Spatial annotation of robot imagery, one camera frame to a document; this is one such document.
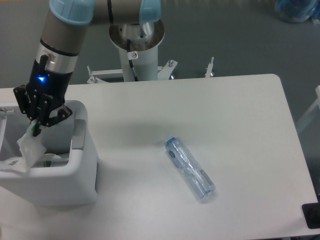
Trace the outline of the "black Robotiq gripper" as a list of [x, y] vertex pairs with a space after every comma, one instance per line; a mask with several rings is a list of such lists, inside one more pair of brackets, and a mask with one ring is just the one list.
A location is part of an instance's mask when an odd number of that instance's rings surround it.
[[13, 89], [21, 113], [30, 120], [38, 117], [47, 101], [47, 110], [50, 111], [50, 114], [37, 118], [33, 128], [34, 137], [41, 133], [42, 126], [52, 127], [73, 114], [70, 108], [63, 105], [72, 74], [72, 72], [58, 73], [48, 69], [39, 73], [39, 63], [35, 60], [29, 83]]

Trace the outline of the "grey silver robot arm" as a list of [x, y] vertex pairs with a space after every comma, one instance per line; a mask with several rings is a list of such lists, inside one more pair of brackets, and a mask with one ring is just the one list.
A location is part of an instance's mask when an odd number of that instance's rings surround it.
[[159, 22], [161, 14], [159, 0], [51, 0], [29, 82], [13, 90], [20, 111], [32, 123], [32, 136], [72, 115], [65, 94], [90, 24], [118, 28], [130, 53], [140, 41], [152, 44], [151, 34], [132, 36], [130, 30]]

